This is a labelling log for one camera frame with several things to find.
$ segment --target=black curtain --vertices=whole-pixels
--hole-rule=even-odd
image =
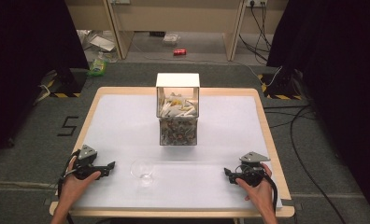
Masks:
[[[13,137],[49,71],[88,68],[64,0],[0,1],[0,146]]]
[[[290,0],[268,65],[304,73],[327,133],[370,204],[370,1]]]

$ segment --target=gray carpet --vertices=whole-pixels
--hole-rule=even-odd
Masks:
[[[257,74],[272,71],[262,66],[253,68]],[[296,207],[297,223],[340,223],[332,206],[307,176],[292,147],[288,122],[300,108],[269,108],[307,105],[308,100],[264,98],[258,78],[243,65],[110,63],[103,77],[87,79],[79,98],[48,97],[37,104],[17,132],[15,146],[0,149],[0,224],[48,223],[49,206],[45,200],[54,194],[54,185],[77,141],[98,88],[154,86],[159,72],[199,73],[202,88],[258,90],[266,107],[267,120]],[[294,122],[292,132],[296,152],[303,164],[330,197],[346,223],[370,223],[370,207],[346,165],[336,157],[323,123],[312,107],[304,112],[304,116]],[[70,136],[58,136],[71,133],[71,129],[62,128],[69,116],[75,117],[67,122],[67,125],[76,126],[75,131]],[[27,185],[3,185],[7,182],[27,182]],[[74,218],[76,223],[95,223],[99,219]],[[279,222],[294,223],[295,218],[281,219]],[[262,222],[259,219],[246,219],[246,223]]]

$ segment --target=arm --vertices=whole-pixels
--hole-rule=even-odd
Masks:
[[[264,163],[261,163],[261,165],[266,173],[269,176],[272,176],[272,171],[269,169],[269,167]],[[263,179],[255,188],[251,187],[246,183],[246,181],[240,178],[237,178],[235,181],[246,191],[247,196],[245,200],[252,201],[252,203],[261,213],[263,222],[265,224],[277,224],[278,219],[276,218],[275,210],[272,205],[272,186],[270,186],[265,179]]]
[[[72,170],[74,160],[68,165],[68,170]],[[100,176],[101,172],[97,171],[88,176],[84,180],[77,179],[74,175],[68,175],[63,183],[63,189],[60,196],[59,203],[54,210],[53,218],[50,224],[65,223],[66,215],[71,209],[72,205],[80,198],[87,187]]]

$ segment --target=hand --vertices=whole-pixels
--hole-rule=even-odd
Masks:
[[[76,157],[69,162],[68,171],[72,170],[75,158]],[[54,211],[51,224],[64,223],[69,209],[71,209],[72,205],[80,198],[86,188],[89,187],[89,185],[91,185],[91,183],[100,175],[101,172],[97,171],[89,175],[84,180],[79,180],[74,175],[68,175],[63,183],[60,200],[56,210]]]
[[[269,167],[264,163],[261,163],[261,165],[266,173],[269,176],[272,176],[272,171],[269,169]],[[264,223],[278,223],[272,204],[272,186],[269,184],[269,182],[267,182],[266,179],[262,179],[261,183],[255,188],[240,178],[237,178],[235,182],[238,184],[238,186],[246,191],[247,196],[245,200],[252,201],[252,203],[261,213]]]

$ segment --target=red object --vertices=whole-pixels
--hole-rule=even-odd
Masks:
[[[176,56],[176,55],[185,55],[186,54],[185,49],[175,49],[175,50],[173,50],[173,52],[174,52],[174,56]]]

